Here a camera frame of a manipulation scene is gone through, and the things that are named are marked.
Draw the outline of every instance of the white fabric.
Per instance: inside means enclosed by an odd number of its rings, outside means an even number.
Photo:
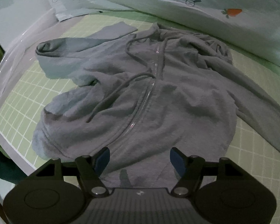
[[[56,17],[59,21],[99,11],[108,10],[131,10],[107,0],[48,0],[50,5],[56,10]]]
[[[280,0],[54,0],[54,4],[52,1],[49,0],[59,19],[97,9],[136,9],[219,37],[280,66]],[[242,12],[227,18],[222,14],[224,9]]]

